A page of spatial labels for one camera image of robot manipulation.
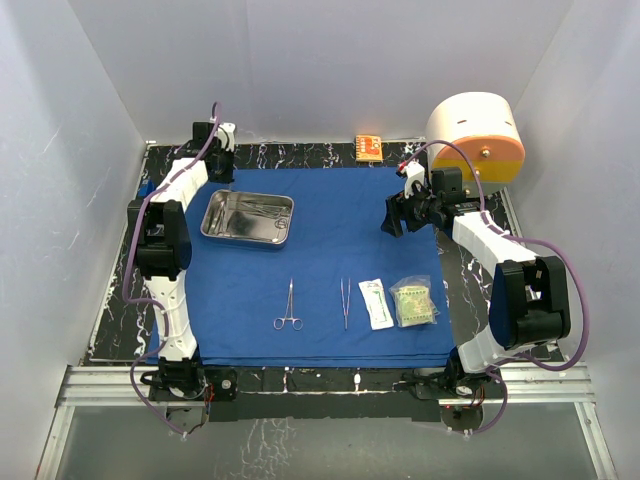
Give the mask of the steel forceps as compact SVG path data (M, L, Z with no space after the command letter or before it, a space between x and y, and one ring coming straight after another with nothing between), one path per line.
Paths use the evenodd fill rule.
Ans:
M349 311L350 311L350 296L351 296L351 279L340 280L340 292L341 292L341 304L343 312L343 324L344 330L348 330Z

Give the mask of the metal instrument tray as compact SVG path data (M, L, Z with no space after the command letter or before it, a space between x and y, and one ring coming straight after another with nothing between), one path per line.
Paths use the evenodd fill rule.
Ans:
M293 212L288 196L221 189L210 197L200 231L224 244L278 250L288 240Z

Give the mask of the white packet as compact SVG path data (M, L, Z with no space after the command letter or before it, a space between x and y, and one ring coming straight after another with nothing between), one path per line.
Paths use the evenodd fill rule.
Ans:
M359 283L359 288L369 314L371 329L377 331L392 328L394 322L386 302L381 280L362 281Z

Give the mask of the blue surgical drape cloth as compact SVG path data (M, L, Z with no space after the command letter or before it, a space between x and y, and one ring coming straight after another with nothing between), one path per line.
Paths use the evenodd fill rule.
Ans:
M454 341L443 274L430 228L394 238L380 226L385 200L402 188L389 167L240 170L234 190L288 196L294 201L283 248L235 246L205 237L200 226L215 184L202 187L186 221L192 261L186 300L192 333L205 364L289 367L441 367ZM437 323L374 331L359 283L391 287L428 275ZM351 279L348 330L340 280ZM285 313L290 279L294 315Z

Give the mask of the pink cylindrical tissue phantom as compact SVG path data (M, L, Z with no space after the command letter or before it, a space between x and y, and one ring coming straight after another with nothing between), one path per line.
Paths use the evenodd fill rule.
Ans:
M431 170L458 167L470 193L490 194L511 183L520 172L525 149L511 107L489 92L459 93L442 101L426 124Z

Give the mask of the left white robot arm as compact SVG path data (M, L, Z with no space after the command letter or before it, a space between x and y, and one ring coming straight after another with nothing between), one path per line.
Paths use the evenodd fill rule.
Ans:
M233 182L235 131L235 124L222 122L215 113L206 122L194 123L185 155L172 162L154 190L128 206L133 232L126 276L136 269L149 296L127 296L125 301L153 306L159 342L153 354L162 361L182 362L196 355L186 300L186 271L192 260L186 211L202 187Z

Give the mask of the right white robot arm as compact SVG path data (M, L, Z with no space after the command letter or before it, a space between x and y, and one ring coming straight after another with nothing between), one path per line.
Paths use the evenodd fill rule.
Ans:
M493 280L487 326L451 354L445 381L453 394L471 395L488 368L568 336L568 282L561 258L539 256L510 240L480 203L467 197L459 168L426 172L410 161L397 174L405 186L387 198L382 231L399 238L432 224L478 260Z

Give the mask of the green suture packet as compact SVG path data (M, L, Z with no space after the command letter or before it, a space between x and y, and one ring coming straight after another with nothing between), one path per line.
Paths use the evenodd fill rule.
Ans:
M400 328L437 323L439 311L431 298L428 275L405 277L390 288L395 318Z

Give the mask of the steel ring-handle scissors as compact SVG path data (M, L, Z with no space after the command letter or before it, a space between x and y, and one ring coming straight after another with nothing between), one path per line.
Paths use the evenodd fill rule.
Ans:
M289 281L285 313L283 316L274 319L273 327L275 330L282 330L288 324L291 325L294 331L300 331L303 328L303 321L294 315L293 279L290 279Z

